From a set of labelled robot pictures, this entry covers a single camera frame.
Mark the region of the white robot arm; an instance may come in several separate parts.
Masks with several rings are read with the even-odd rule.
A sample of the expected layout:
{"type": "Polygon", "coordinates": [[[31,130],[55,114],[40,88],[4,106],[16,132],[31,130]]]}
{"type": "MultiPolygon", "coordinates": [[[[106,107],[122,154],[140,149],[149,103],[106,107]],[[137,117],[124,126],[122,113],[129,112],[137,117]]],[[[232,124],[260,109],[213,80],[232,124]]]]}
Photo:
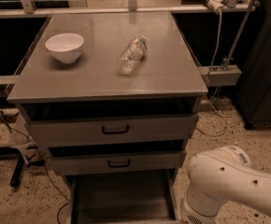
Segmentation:
{"type": "Polygon", "coordinates": [[[195,154],[187,175],[190,184],[180,204],[185,224],[213,224],[229,201],[271,217],[271,174],[252,169],[243,149],[226,146],[195,154]]]}

